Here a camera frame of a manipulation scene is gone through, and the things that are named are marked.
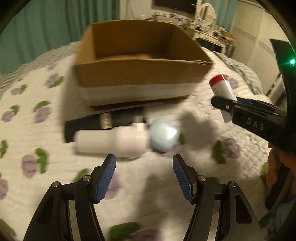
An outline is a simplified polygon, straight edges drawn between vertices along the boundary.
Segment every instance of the red cap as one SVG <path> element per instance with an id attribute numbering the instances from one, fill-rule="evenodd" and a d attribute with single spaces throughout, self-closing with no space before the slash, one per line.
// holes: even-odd
<path id="1" fill-rule="evenodd" d="M 215 76 L 214 78 L 212 78 L 209 82 L 210 86 L 213 87 L 216 83 L 218 83 L 221 80 L 226 80 L 226 78 L 224 77 L 224 75 L 220 74 Z"/>

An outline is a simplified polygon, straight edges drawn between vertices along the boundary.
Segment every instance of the green curtain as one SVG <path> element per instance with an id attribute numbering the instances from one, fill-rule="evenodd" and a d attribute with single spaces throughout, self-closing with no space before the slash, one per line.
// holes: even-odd
<path id="1" fill-rule="evenodd" d="M 230 31 L 238 0 L 203 0 L 210 3 L 217 14 L 216 25 L 224 25 L 226 31 Z"/>
<path id="2" fill-rule="evenodd" d="M 0 73 L 80 40 L 90 23 L 119 19 L 120 0 L 31 0 L 0 36 Z"/>

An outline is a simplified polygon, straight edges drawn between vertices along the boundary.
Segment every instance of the metal bolt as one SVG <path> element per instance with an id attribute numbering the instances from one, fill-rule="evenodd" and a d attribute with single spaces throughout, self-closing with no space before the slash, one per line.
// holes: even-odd
<path id="1" fill-rule="evenodd" d="M 198 179 L 202 182 L 205 182 L 207 180 L 207 177 L 204 175 L 200 175 L 200 176 L 198 176 Z"/>
<path id="2" fill-rule="evenodd" d="M 56 188 L 58 185 L 59 185 L 58 181 L 52 183 L 52 187 L 54 187 L 54 188 Z"/>
<path id="3" fill-rule="evenodd" d="M 234 182 L 234 181 L 231 181 L 231 182 L 229 183 L 229 185 L 232 186 L 233 188 L 236 188 L 236 187 L 237 187 L 237 183 Z"/>
<path id="4" fill-rule="evenodd" d="M 82 178 L 83 181 L 88 182 L 91 179 L 91 176 L 87 175 Z"/>

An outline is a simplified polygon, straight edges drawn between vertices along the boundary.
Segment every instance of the television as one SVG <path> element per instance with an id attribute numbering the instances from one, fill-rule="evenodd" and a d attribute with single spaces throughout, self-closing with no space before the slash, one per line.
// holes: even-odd
<path id="1" fill-rule="evenodd" d="M 196 0 L 154 0 L 154 4 L 160 7 L 168 7 L 189 14 L 195 14 Z"/>

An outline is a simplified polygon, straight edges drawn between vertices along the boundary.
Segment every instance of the bedspread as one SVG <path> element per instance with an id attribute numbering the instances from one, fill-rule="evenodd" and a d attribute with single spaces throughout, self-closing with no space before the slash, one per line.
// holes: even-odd
<path id="1" fill-rule="evenodd" d="M 214 62 L 213 68 L 189 98 L 145 104 L 144 110 L 148 118 L 165 117 L 179 125 L 185 144 L 174 152 L 181 153 L 187 165 L 200 175 L 217 177 L 221 183 L 236 181 L 260 218 L 267 213 L 265 187 L 260 179 L 261 166 L 268 156 L 267 143 L 239 126 L 224 124 L 220 111 L 210 104 L 213 93 L 208 81 L 225 74 L 236 95 L 269 100 L 254 95 L 241 76 L 214 53 L 207 54 Z M 105 159 L 78 155 L 73 143 L 63 140 L 65 121 L 94 113 L 77 94 L 74 57 L 29 71 L 14 82 L 0 102 L 0 219 L 18 240 L 24 238 L 52 182 L 70 183 Z M 237 152 L 225 152 L 225 163 L 219 164 L 212 151 L 217 142 L 224 140 L 231 140 Z M 134 160 L 117 159 L 116 186 L 95 205 L 106 236 L 112 225 L 138 221 L 145 229 L 157 229 L 163 240 L 183 239 L 194 207 L 184 199 L 178 185 L 172 154 L 149 151 Z"/>

